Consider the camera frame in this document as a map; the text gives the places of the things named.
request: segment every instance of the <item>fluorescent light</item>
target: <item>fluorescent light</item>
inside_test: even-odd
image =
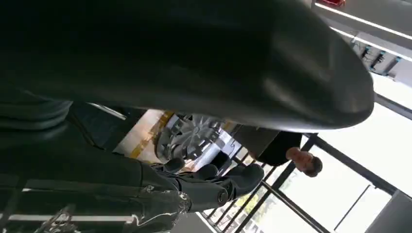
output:
[[[319,3],[315,3],[315,5],[318,6],[318,7],[320,7],[320,8],[323,8],[323,9],[325,9],[325,10],[328,10],[328,11],[331,11],[331,12],[334,12],[334,13],[337,13],[337,14],[339,14],[339,15],[341,15],[341,16],[345,16],[345,17],[351,18],[351,19],[353,19],[353,20],[356,20],[356,21],[358,21],[358,22],[367,24],[367,25],[369,25],[369,26],[372,26],[372,27],[375,27],[375,28],[379,28],[379,29],[384,30],[384,31],[387,31],[387,32],[389,32],[389,33],[393,33],[393,34],[398,35],[398,36],[401,36],[401,37],[403,37],[403,38],[412,40],[412,36],[410,36],[410,35],[407,35],[407,34],[404,34],[404,33],[400,33],[400,32],[398,32],[398,31],[392,30],[392,29],[390,29],[390,28],[381,26],[381,25],[379,25],[379,24],[372,23],[372,22],[370,22],[370,21],[368,21],[368,20],[358,18],[358,17],[356,17],[356,16],[347,14],[347,13],[342,12],[342,11],[338,11],[338,10],[336,10],[336,9],[330,8],[330,7],[328,7],[328,6],[325,6],[325,5],[322,5],[322,4],[319,4]]]
[[[340,33],[340,34],[342,34],[342,35],[344,35],[344,36],[347,36],[347,37],[349,37],[349,38],[351,38],[351,39],[357,40],[357,41],[359,41],[359,42],[362,42],[362,43],[364,43],[364,44],[370,45],[370,46],[375,47],[375,48],[377,48],[377,49],[379,49],[379,50],[386,51],[386,52],[391,53],[391,54],[393,54],[393,55],[395,55],[395,56],[398,56],[398,57],[400,57],[400,58],[402,58],[402,59],[405,59],[405,60],[407,60],[407,61],[412,62],[412,58],[410,58],[410,57],[408,57],[408,56],[405,56],[405,55],[402,55],[402,54],[400,54],[400,53],[398,53],[398,52],[389,50],[389,49],[387,49],[387,48],[385,48],[385,47],[382,47],[382,46],[380,46],[380,45],[371,43],[371,42],[369,42],[369,41],[367,41],[367,40],[361,39],[361,38],[359,38],[359,37],[356,37],[356,36],[354,36],[354,35],[351,35],[351,34],[349,34],[349,33],[344,32],[344,31],[338,30],[338,29],[336,29],[336,28],[332,28],[332,27],[330,27],[330,28],[331,28],[332,30],[336,31],[337,33]]]

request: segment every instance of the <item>yellow floor marking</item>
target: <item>yellow floor marking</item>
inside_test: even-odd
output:
[[[173,114],[173,112],[163,113],[159,121],[154,124],[154,126],[148,132],[148,136],[141,140],[140,143],[134,148],[134,150],[130,154],[130,158],[136,159],[139,157],[140,153],[144,151],[149,142],[160,132],[160,130],[162,130],[166,126],[167,122],[173,116]]]

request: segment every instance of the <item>person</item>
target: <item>person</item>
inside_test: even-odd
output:
[[[292,160],[299,171],[309,177],[316,177],[322,171],[322,161],[307,151],[301,151],[301,140],[301,133],[281,131],[261,155],[251,156],[271,166],[280,166]]]

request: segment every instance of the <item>white wall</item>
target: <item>white wall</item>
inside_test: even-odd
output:
[[[196,213],[181,216],[171,233],[216,233],[203,219]]]

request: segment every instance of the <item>black metal frame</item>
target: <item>black metal frame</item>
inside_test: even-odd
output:
[[[409,120],[412,120],[412,110],[402,106],[401,104],[398,104],[382,95],[376,94],[375,96],[375,102],[379,103],[380,105],[390,109],[391,111],[394,111],[398,114],[400,114],[403,117],[408,118]],[[387,182],[386,180],[382,179],[375,173],[371,172],[364,166],[360,165],[356,161],[352,160],[350,157],[345,155],[344,153],[340,152],[338,149],[334,148],[332,145],[328,144],[326,141],[318,137],[317,133],[306,133],[305,136],[307,136],[309,139],[306,142],[306,144],[303,146],[302,150],[309,151],[313,146],[317,146],[320,149],[324,150],[326,153],[329,155],[333,156],[335,159],[343,163],[344,165],[348,166],[351,168],[353,171],[367,179],[369,182],[372,183],[375,188],[379,188],[389,195],[393,195],[396,191],[397,188]],[[243,163],[244,159],[247,157],[246,155],[242,160],[239,160],[234,156],[233,160],[237,162],[238,164]],[[219,233],[225,233],[230,225],[235,221],[235,219],[239,216],[241,211],[245,208],[245,206],[249,203],[249,201],[252,199],[253,195],[257,193],[257,191],[261,188],[264,187],[267,189],[266,193],[264,196],[258,201],[258,203],[254,206],[252,211],[248,214],[246,219],[240,223],[238,228],[235,230],[235,233],[240,233],[242,229],[246,226],[246,224],[251,220],[253,215],[258,211],[258,209],[263,205],[263,203],[266,201],[266,199],[272,194],[275,197],[277,197],[279,200],[281,200],[285,205],[287,205],[291,210],[293,210],[298,216],[300,216],[306,223],[308,223],[311,227],[313,227],[317,232],[319,233],[329,233],[325,227],[323,227],[319,222],[317,222],[314,218],[312,218],[308,213],[306,213],[303,209],[301,209],[296,203],[294,203],[291,199],[289,199],[283,192],[279,190],[281,185],[286,181],[286,179],[290,176],[290,174],[293,172],[295,169],[295,166],[293,163],[290,163],[285,170],[280,174],[280,176],[274,181],[272,185],[269,185],[266,183],[267,177],[271,175],[271,173],[275,170],[275,167],[272,168],[271,172],[267,175],[267,177],[259,184],[259,186],[251,193],[250,197],[246,200],[246,202],[240,207],[240,209],[235,213],[233,218],[230,220],[228,225],[221,231],[220,229],[217,228],[217,225],[219,222],[228,214],[231,208],[235,205],[235,202],[232,202],[222,213],[222,215],[219,217],[218,221],[213,222],[210,218],[216,213],[218,209],[214,209],[209,215],[206,215],[202,213],[202,216],[207,219],[207,221],[216,229],[217,232]],[[348,211],[345,213],[345,215],[342,217],[342,219],[337,223],[335,226],[334,230],[336,230],[339,225],[344,221],[346,216],[349,214],[349,212],[353,209],[353,207],[358,203],[358,201],[362,198],[362,196],[365,194],[365,192],[370,188],[371,185],[367,185],[367,187],[364,189],[364,191],[359,195],[357,200],[353,203],[353,205],[348,209]]]

